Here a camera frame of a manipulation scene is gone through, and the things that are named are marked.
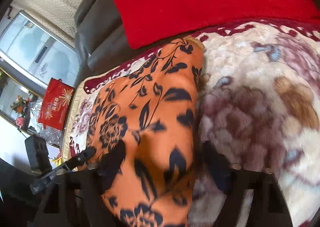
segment red gift bag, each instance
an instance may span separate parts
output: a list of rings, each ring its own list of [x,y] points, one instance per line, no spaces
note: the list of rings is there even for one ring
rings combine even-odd
[[[51,78],[44,94],[38,122],[58,130],[63,129],[64,120],[74,88],[60,80]]]

